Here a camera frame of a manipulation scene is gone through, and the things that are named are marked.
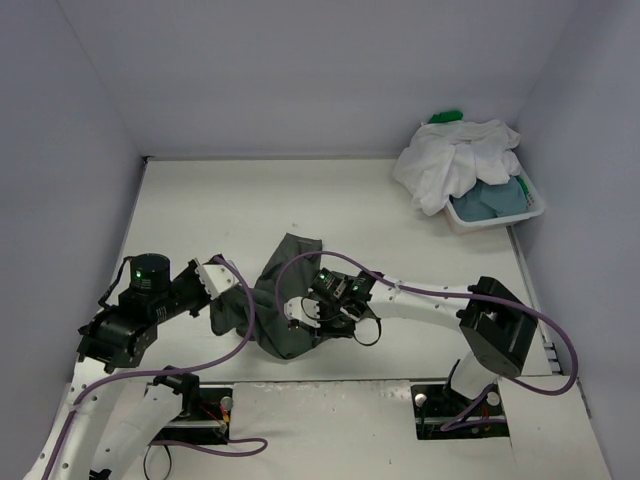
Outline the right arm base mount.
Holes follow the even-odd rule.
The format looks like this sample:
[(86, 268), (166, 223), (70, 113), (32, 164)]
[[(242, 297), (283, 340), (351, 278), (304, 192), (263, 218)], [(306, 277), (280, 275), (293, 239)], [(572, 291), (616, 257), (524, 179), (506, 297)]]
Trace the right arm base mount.
[(481, 440), (508, 438), (509, 427), (496, 384), (474, 406), (459, 418), (473, 400), (453, 391), (443, 382), (410, 385), (415, 433), (419, 441)]

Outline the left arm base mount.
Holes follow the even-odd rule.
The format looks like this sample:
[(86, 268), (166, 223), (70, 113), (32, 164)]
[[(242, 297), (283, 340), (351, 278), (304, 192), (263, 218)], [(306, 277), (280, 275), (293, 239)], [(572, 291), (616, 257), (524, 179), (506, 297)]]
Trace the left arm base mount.
[(229, 437), (233, 388), (230, 385), (203, 384), (200, 398), (188, 414), (171, 420), (153, 438), (203, 446), (225, 445)]

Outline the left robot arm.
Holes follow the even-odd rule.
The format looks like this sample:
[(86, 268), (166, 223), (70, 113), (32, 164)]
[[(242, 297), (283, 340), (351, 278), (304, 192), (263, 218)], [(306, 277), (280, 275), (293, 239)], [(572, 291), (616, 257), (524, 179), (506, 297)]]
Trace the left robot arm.
[(121, 267), (129, 284), (115, 303), (99, 300), (81, 341), (71, 385), (28, 479), (120, 479), (173, 418), (199, 409), (199, 372), (229, 360), (143, 370), (159, 327), (184, 313), (193, 317), (244, 281), (234, 264), (216, 255), (191, 260), (176, 277), (161, 254), (129, 256)]

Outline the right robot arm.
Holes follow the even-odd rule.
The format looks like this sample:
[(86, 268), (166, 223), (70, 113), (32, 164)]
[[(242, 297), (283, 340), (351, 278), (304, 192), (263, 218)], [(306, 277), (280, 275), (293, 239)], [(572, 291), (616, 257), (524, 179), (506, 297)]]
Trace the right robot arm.
[(445, 405), (464, 412), (499, 378), (521, 376), (538, 319), (498, 280), (482, 276), (469, 286), (434, 288), (410, 284), (377, 272), (350, 276), (326, 268), (314, 278), (309, 297), (316, 302), (314, 332), (326, 338), (353, 338), (365, 319), (424, 321), (461, 334), (469, 352), (442, 388)]

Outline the dark grey t-shirt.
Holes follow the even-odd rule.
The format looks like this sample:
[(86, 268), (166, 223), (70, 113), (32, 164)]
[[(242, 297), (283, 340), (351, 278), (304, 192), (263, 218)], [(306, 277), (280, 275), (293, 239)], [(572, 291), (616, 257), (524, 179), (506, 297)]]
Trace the dark grey t-shirt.
[[(252, 339), (261, 349), (281, 360), (292, 360), (321, 345), (324, 340), (303, 329), (291, 330), (276, 305), (276, 292), (281, 300), (303, 297), (320, 269), (318, 255), (305, 257), (290, 267), (282, 281), (277, 278), (282, 268), (294, 257), (319, 252), (323, 241), (284, 235), (258, 276), (251, 293), (255, 302), (256, 320)], [(246, 334), (249, 325), (249, 300), (240, 286), (225, 291), (210, 304), (211, 330), (222, 336), (232, 330)]]

